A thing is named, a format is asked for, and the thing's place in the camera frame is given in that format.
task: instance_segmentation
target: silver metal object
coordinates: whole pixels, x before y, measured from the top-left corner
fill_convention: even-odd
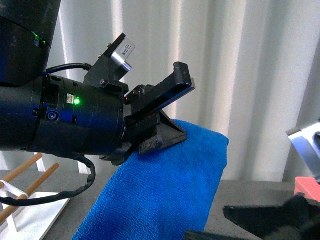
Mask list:
[[[104,79],[101,79],[100,81],[100,85],[105,86],[107,84],[107,81]]]
[[[129,72],[132,67],[129,63],[126,62],[126,60],[135,49],[135,47],[136,46],[128,38],[125,38],[112,53],[110,58],[116,63],[118,67],[122,67],[127,72]]]
[[[296,127],[286,132],[293,146],[318,183],[320,183],[319,132],[320,122],[316,122],[301,129]]]

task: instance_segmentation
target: white curtain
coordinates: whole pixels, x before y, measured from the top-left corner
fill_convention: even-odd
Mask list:
[[[311,175],[286,131],[320,117],[320,1],[62,0],[48,67],[94,64],[122,32],[139,49],[124,80],[130,89],[161,82],[176,61],[188,64],[196,90],[166,112],[229,138],[224,179]],[[60,75],[83,82],[85,74]],[[21,163],[5,154],[3,169]],[[90,158],[98,174],[116,169]],[[54,161],[86,172],[49,155],[44,168]]]

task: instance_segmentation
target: screw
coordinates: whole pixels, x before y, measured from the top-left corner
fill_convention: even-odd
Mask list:
[[[107,85],[107,81],[106,81],[106,80],[104,80],[104,79],[102,79],[102,80],[100,81],[100,85],[102,85],[102,86]]]
[[[46,115],[46,117],[51,120],[51,121],[55,121],[58,119],[59,114],[56,111],[50,111],[48,112],[48,114]]]
[[[34,109],[32,110],[32,116],[38,116],[38,114],[39,114],[39,109],[34,108]]]

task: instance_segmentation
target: wooden dowel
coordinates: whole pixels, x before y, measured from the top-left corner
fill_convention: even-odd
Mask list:
[[[7,176],[5,176],[2,180],[9,183],[13,179],[15,179],[17,176],[22,174],[25,170],[31,167],[36,161],[38,161],[40,158],[42,158],[41,153],[37,153],[33,157],[31,157],[28,161],[21,164],[19,167],[17,167],[15,170],[10,172]],[[3,189],[5,187],[5,184],[0,181],[0,189]]]
[[[59,167],[58,163],[53,164],[44,174],[42,174],[30,187],[24,192],[29,196],[34,193],[34,191],[47,180],[51,174]],[[17,200],[27,199],[27,195],[20,195]],[[18,206],[8,206],[2,212],[0,212],[0,225],[18,208]]]

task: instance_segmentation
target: gray table surface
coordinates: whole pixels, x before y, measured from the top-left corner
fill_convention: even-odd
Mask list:
[[[0,179],[9,171],[0,171]],[[38,177],[36,171],[26,171],[11,182],[25,190]],[[98,175],[94,185],[86,192],[70,200],[44,240],[71,239],[98,199],[110,175]],[[54,173],[37,192],[71,191],[86,183],[87,175]],[[250,182],[222,180],[215,196],[205,231],[230,237],[259,240],[225,219],[224,206],[280,206],[294,194],[295,185],[285,182]]]

